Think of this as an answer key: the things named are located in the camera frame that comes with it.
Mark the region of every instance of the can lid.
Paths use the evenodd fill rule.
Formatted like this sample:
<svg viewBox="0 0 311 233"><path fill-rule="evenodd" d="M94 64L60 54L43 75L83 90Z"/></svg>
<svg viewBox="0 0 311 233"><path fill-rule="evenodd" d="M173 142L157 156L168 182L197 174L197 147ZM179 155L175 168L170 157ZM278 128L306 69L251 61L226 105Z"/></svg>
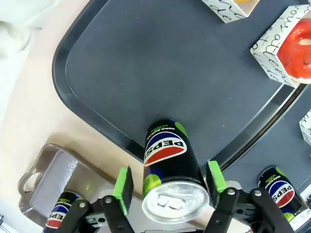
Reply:
<svg viewBox="0 0 311 233"><path fill-rule="evenodd" d="M177 224L196 218L208 204L209 196L202 186L172 181L152 189L142 201L142 210L155 222Z"/></svg>

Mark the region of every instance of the dark gray tray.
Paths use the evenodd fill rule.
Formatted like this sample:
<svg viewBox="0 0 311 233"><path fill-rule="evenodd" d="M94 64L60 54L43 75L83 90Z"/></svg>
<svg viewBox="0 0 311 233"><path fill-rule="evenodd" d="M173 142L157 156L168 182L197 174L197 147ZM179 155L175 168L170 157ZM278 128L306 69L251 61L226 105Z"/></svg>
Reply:
<svg viewBox="0 0 311 233"><path fill-rule="evenodd" d="M244 191L257 187L258 175L278 166L302 192L311 184L311 146L303 140L299 121L311 108L311 88L306 87L291 109L247 153L224 171L226 180L238 181Z"/></svg>
<svg viewBox="0 0 311 233"><path fill-rule="evenodd" d="M56 91L140 160L151 123L180 121L202 165L281 87L249 49L299 2L260 0L249 18L224 24L200 0L92 0L55 53Z"/></svg>

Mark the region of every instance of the metal bolt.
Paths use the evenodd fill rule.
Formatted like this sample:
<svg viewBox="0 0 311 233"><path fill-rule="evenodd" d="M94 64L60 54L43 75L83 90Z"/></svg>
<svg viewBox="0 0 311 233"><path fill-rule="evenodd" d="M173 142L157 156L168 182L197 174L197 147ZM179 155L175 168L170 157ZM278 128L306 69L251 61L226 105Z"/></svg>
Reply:
<svg viewBox="0 0 311 233"><path fill-rule="evenodd" d="M235 191L233 189L228 189L227 194L234 195Z"/></svg>
<svg viewBox="0 0 311 233"><path fill-rule="evenodd" d="M110 203L111 201L112 201L111 198L106 198L106 199L105 199L105 202L106 202L106 203Z"/></svg>
<svg viewBox="0 0 311 233"><path fill-rule="evenodd" d="M254 191L255 196L260 197L261 196L261 192L259 190L255 190Z"/></svg>
<svg viewBox="0 0 311 233"><path fill-rule="evenodd" d="M81 207L81 208L84 208L86 206L86 204L84 203L84 202L81 202L80 204L79 204L79 207Z"/></svg>

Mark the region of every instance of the black pepsi can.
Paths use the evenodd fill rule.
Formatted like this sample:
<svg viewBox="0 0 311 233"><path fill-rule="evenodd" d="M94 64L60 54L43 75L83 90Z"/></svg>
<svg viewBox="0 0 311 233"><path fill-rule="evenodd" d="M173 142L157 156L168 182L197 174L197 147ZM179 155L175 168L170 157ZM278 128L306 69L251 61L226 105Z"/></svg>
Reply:
<svg viewBox="0 0 311 233"><path fill-rule="evenodd" d="M142 209L151 220L182 223L209 204L207 188L185 128L164 119L147 130Z"/></svg>
<svg viewBox="0 0 311 233"><path fill-rule="evenodd" d="M81 196L72 191L63 192L59 196L52 212L48 217L45 227L43 228L43 233L56 232L57 229L61 226L63 219L68 213L70 207L78 199L81 199Z"/></svg>
<svg viewBox="0 0 311 233"><path fill-rule="evenodd" d="M269 192L289 222L298 221L299 217L307 213L306 210L310 212L305 201L280 168L272 166L265 169L259 177L258 186Z"/></svg>

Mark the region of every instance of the gray plastic tray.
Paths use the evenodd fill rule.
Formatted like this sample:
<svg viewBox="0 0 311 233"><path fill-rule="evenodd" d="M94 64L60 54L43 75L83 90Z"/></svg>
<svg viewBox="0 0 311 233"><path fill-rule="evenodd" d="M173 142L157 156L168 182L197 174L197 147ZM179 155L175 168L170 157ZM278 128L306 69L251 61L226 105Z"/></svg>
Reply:
<svg viewBox="0 0 311 233"><path fill-rule="evenodd" d="M299 121L311 108L307 86L296 103L247 153L224 171L226 180L238 181L244 191L257 187L258 175L278 166L302 192L311 184L311 146L303 140Z"/></svg>
<svg viewBox="0 0 311 233"><path fill-rule="evenodd" d="M151 123L180 121L202 165L279 90L249 49L299 3L260 0L249 18L224 24L200 0L92 0L55 53L55 88L140 160Z"/></svg>
<svg viewBox="0 0 311 233"><path fill-rule="evenodd" d="M37 173L35 188L25 191L25 184ZM112 190L114 185L99 174L102 175L78 154L55 144L47 144L33 167L18 183L21 195L19 208L26 217L44 226L64 189L77 192L90 202L96 201L103 190Z"/></svg>

